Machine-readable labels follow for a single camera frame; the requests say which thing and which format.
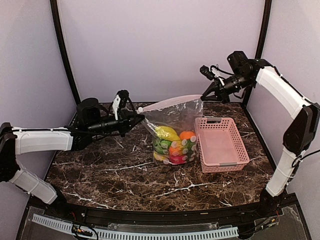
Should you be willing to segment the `yellow toy banana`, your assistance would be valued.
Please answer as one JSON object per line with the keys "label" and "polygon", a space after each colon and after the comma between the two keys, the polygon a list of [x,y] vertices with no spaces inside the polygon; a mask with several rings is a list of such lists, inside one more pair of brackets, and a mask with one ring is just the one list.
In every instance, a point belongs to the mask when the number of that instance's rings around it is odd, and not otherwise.
{"label": "yellow toy banana", "polygon": [[167,141],[179,141],[180,137],[178,136],[177,132],[169,126],[156,126],[155,127],[156,136],[160,139],[167,140]]}

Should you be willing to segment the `green orange toy mango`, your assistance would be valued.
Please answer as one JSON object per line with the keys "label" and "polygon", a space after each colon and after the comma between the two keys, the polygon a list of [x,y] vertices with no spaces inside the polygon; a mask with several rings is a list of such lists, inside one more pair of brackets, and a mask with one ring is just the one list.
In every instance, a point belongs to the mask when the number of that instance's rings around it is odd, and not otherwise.
{"label": "green orange toy mango", "polygon": [[169,147],[169,155],[170,156],[182,156],[184,148],[182,146],[177,146],[177,147],[173,147],[170,146]]}

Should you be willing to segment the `red toy apple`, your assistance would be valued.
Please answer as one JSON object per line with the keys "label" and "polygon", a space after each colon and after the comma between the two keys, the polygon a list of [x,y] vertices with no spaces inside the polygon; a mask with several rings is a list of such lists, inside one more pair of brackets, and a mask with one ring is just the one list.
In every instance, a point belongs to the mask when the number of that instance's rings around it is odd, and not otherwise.
{"label": "red toy apple", "polygon": [[173,156],[170,155],[169,156],[169,160],[171,163],[175,164],[175,165],[180,165],[180,164],[184,164],[186,161],[184,160],[184,155],[178,155],[178,156]]}

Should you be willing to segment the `clear zip top bag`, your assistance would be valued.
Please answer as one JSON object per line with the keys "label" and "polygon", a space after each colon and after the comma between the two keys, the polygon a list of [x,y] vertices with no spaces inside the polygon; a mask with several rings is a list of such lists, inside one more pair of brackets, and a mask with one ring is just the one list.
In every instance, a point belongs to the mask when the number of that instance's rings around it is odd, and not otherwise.
{"label": "clear zip top bag", "polygon": [[142,124],[152,134],[152,156],[157,165],[177,166],[193,162],[197,159],[198,138],[196,141],[179,140],[171,141],[172,147],[183,147],[183,155],[185,163],[173,164],[170,161],[170,154],[163,155],[166,157],[164,161],[158,161],[154,158],[153,139],[158,138],[155,132],[157,126],[167,126],[173,128],[178,136],[183,131],[195,131],[195,120],[203,116],[204,103],[198,94],[183,95],[169,98],[160,102],[156,102],[145,107],[139,107],[137,112],[145,116]]}

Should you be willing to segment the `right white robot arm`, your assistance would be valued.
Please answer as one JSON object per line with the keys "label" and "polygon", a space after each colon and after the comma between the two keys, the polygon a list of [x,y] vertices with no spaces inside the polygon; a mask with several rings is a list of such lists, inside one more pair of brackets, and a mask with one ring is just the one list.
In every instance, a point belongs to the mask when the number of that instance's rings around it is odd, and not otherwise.
{"label": "right white robot arm", "polygon": [[308,156],[306,152],[315,138],[320,120],[320,106],[296,90],[274,65],[264,59],[236,60],[231,68],[233,73],[222,78],[214,73],[215,66],[200,67],[200,73],[211,81],[201,96],[202,100],[227,103],[230,95],[258,85],[277,100],[291,119],[283,133],[283,149],[276,170],[265,187],[268,196],[278,197]]}

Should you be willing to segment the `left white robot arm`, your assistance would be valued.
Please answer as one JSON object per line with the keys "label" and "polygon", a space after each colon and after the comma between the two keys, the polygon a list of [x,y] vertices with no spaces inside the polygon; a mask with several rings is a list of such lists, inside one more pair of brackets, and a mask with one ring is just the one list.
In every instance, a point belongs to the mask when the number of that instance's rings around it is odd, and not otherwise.
{"label": "left white robot arm", "polygon": [[60,218],[71,213],[66,198],[56,187],[30,172],[17,155],[32,152],[76,152],[85,149],[94,137],[124,137],[144,115],[125,110],[121,116],[77,116],[72,126],[57,128],[21,128],[4,122],[0,127],[0,180],[10,182],[47,205]]}

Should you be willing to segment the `pink plastic basket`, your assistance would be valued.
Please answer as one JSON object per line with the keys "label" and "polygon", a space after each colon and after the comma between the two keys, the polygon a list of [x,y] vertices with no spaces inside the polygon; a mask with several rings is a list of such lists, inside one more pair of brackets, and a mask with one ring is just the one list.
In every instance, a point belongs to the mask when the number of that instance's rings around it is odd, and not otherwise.
{"label": "pink plastic basket", "polygon": [[250,162],[232,118],[198,117],[194,127],[203,173],[241,171]]}

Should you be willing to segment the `green toy watermelon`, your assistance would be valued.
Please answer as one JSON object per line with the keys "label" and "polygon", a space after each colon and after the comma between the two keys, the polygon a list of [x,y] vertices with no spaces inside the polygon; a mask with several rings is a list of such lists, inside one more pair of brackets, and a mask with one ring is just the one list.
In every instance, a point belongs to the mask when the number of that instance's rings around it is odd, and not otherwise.
{"label": "green toy watermelon", "polygon": [[153,149],[161,155],[168,155],[169,154],[169,148],[172,144],[171,141],[160,139],[160,138],[154,138],[153,139]]}

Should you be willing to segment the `toy orange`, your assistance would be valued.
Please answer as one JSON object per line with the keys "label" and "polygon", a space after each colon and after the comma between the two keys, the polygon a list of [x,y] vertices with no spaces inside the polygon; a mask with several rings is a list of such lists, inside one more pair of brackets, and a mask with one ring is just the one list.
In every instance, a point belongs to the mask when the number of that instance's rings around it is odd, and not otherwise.
{"label": "toy orange", "polygon": [[196,134],[193,131],[182,131],[179,138],[181,140],[190,140],[192,143],[197,140]]}

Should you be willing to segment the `yellow toy pepper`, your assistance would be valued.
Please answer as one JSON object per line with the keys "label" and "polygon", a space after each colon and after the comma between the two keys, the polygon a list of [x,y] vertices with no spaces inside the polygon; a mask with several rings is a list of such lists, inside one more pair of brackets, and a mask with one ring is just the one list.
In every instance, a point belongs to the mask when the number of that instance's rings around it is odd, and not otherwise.
{"label": "yellow toy pepper", "polygon": [[161,155],[157,152],[153,152],[153,157],[157,160],[157,161],[164,161],[166,159],[166,157],[164,155]]}

